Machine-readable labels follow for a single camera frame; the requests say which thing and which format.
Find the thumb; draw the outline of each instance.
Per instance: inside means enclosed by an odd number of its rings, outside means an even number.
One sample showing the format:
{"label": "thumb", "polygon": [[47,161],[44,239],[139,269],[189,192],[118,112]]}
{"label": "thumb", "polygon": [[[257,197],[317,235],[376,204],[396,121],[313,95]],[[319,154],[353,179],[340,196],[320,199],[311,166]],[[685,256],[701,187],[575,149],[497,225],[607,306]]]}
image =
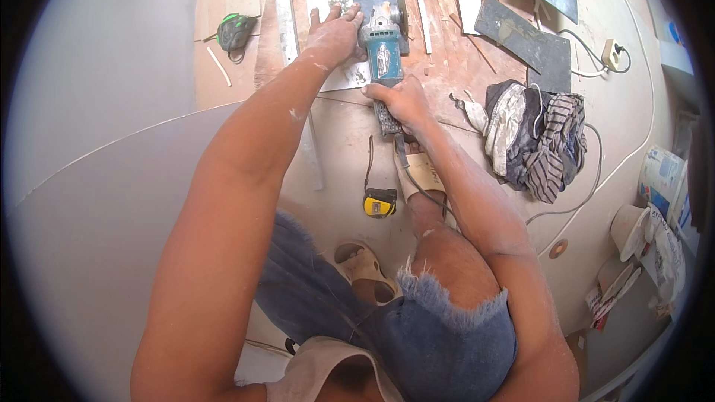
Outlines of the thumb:
{"label": "thumb", "polygon": [[370,83],[360,89],[360,91],[368,98],[385,102],[388,102],[395,93],[395,91],[389,87],[385,87],[384,85],[377,83]]}

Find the hand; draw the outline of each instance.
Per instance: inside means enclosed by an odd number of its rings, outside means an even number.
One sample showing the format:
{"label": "hand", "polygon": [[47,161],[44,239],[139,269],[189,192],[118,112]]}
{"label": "hand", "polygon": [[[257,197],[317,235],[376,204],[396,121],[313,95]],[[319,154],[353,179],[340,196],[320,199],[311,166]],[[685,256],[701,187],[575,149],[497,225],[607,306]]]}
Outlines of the hand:
{"label": "hand", "polygon": [[409,133],[414,134],[426,122],[435,121],[422,84],[414,75],[408,75],[392,88],[377,83],[368,84],[362,88],[362,94],[383,101],[393,117],[397,118]]}
{"label": "hand", "polygon": [[320,22],[318,9],[310,11],[310,31],[306,52],[320,58],[320,62],[331,70],[354,56],[361,61],[368,60],[368,54],[358,47],[358,29],[362,25],[360,4],[353,3],[344,15],[340,15],[340,4],[330,9],[324,22]]}

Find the striped cloth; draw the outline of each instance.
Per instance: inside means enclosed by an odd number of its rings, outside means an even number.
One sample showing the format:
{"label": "striped cloth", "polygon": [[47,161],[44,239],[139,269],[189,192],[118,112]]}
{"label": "striped cloth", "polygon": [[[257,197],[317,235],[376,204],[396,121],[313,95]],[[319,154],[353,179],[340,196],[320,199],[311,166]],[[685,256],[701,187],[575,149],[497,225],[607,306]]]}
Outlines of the striped cloth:
{"label": "striped cloth", "polygon": [[546,128],[538,148],[524,155],[527,169],[526,186],[540,201],[554,203],[556,195],[564,186],[562,152],[566,147],[569,132],[576,126],[575,157],[578,169],[583,165],[586,150],[584,135],[584,97],[575,93],[559,93],[549,102]]}

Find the frayed denim edge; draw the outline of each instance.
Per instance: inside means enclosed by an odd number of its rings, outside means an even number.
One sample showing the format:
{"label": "frayed denim edge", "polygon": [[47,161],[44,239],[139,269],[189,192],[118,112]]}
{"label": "frayed denim edge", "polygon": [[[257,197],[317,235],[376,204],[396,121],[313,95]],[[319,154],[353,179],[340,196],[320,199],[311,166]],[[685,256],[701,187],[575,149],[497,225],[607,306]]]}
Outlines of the frayed denim edge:
{"label": "frayed denim edge", "polygon": [[279,226],[285,228],[286,230],[291,230],[295,234],[299,235],[307,244],[309,244],[315,250],[315,244],[313,243],[312,236],[310,232],[303,227],[303,225],[298,222],[295,218],[286,210],[281,210],[280,208],[275,212],[275,223]]}
{"label": "frayed denim edge", "polygon": [[407,265],[400,267],[396,277],[405,299],[415,300],[458,334],[473,331],[506,305],[508,290],[505,288],[492,300],[485,300],[474,309],[458,308],[450,302],[449,290],[443,288],[432,273],[424,271],[419,277],[412,273],[411,259],[408,258]]}

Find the ripped denim shorts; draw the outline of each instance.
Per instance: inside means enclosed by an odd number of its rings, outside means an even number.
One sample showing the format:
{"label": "ripped denim shorts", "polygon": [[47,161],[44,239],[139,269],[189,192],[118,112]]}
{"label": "ripped denim shorts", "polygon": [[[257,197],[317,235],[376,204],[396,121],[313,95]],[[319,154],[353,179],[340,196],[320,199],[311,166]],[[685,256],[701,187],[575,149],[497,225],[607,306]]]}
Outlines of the ripped denim shorts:
{"label": "ripped denim shorts", "polygon": [[297,344],[323,335],[369,350],[406,401],[487,401],[514,363],[507,290],[473,310],[454,307],[434,275],[398,272],[403,296],[360,300],[285,213],[275,218],[255,300]]}

